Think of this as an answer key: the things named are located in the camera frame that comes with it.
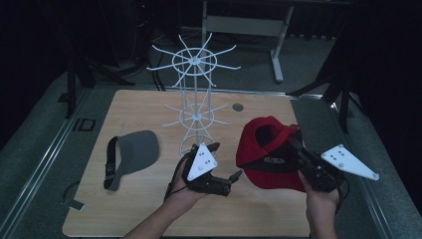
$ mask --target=red baseball cap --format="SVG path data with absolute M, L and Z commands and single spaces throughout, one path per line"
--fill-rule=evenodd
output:
M 289 146 L 292 135 L 302 137 L 297 124 L 286 126 L 272 116 L 252 119 L 243 128 L 236 165 L 260 188 L 305 192 L 297 154 Z

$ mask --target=white triangular marker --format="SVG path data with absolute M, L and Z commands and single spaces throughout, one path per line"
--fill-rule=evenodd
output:
M 334 167 L 358 176 L 378 180 L 379 174 L 369 169 L 342 144 L 324 152 L 321 157 Z
M 192 166 L 190 167 L 187 180 L 192 181 L 200 175 L 212 170 L 218 165 L 214 156 L 211 154 L 205 143 L 199 144 L 198 151 L 196 152 L 195 159 L 193 159 Z

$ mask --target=wooden table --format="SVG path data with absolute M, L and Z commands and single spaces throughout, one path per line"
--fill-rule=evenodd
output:
M 178 92 L 116 92 L 103 128 L 75 199 L 84 210 L 71 209 L 63 232 L 71 237 L 120 237 L 155 210 L 163 200 L 168 182 L 180 159 L 179 146 L 187 132 L 181 124 L 163 126 L 178 120 L 181 108 Z M 213 175 L 228 178 L 239 170 L 235 155 L 243 126 L 253 118 L 274 116 L 284 124 L 295 123 L 291 103 L 284 96 L 212 94 L 212 105 L 226 107 L 215 112 L 209 132 L 221 143 L 216 157 L 219 165 Z M 234 104 L 244 109 L 236 112 Z M 103 188 L 106 146 L 115 135 L 150 129 L 158 137 L 160 157 L 149 168 L 126 175 L 118 191 Z M 309 235 L 305 215 L 306 195 L 290 189 L 264 190 L 253 185 L 245 174 L 232 185 L 228 197 L 209 195 L 175 221 L 164 236 L 298 236 Z

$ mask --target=wire hat rack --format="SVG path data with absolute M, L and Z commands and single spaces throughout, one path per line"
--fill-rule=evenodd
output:
M 208 39 L 201 48 L 189 48 L 179 35 L 179 40 L 184 46 L 184 49 L 178 51 L 177 53 L 164 51 L 152 45 L 156 51 L 171 55 L 172 60 L 169 65 L 147 69 L 150 71 L 159 71 L 166 68 L 173 68 L 178 73 L 178 81 L 173 87 L 178 87 L 181 93 L 181 109 L 167 104 L 165 104 L 165 106 L 179 112 L 179 120 L 164 124 L 163 126 L 171 126 L 181 123 L 187 128 L 187 132 L 179 146 L 180 155 L 189 151 L 192 143 L 199 145 L 201 142 L 214 142 L 214 139 L 208 130 L 214 122 L 230 124 L 229 122 L 217 120 L 215 118 L 214 113 L 222 108 L 225 108 L 227 104 L 214 109 L 212 107 L 211 90 L 212 87 L 216 87 L 216 85 L 212 82 L 212 72 L 216 68 L 228 70 L 240 69 L 240 67 L 220 65 L 217 60 L 218 55 L 233 51 L 236 48 L 236 45 L 230 49 L 213 53 L 206 49 L 211 38 L 212 34 L 209 35 Z M 208 82 L 208 88 L 205 94 L 199 94 L 198 80 L 203 79 Z M 186 84 L 186 81 L 188 80 L 193 81 L 193 90 L 188 90 Z

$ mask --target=table surface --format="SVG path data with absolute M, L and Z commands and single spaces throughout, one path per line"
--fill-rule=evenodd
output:
M 215 120 L 207 130 L 221 143 L 213 175 L 228 178 L 239 170 L 235 155 L 243 126 L 253 118 L 274 116 L 284 124 L 296 123 L 290 100 L 284 96 L 212 94 Z M 233 110 L 241 104 L 241 112 Z M 86 171 L 75 196 L 85 204 L 70 209 L 63 226 L 71 237 L 120 237 L 162 203 L 168 182 L 180 159 L 179 146 L 188 129 L 179 120 L 182 97 L 178 92 L 121 90 L 114 95 Z M 125 175 L 118 191 L 105 190 L 106 147 L 116 135 L 152 130 L 160 145 L 160 157 L 152 166 Z M 305 215 L 306 195 L 290 189 L 265 190 L 243 173 L 229 196 L 209 195 L 177 219 L 164 236 L 298 236 L 310 229 Z

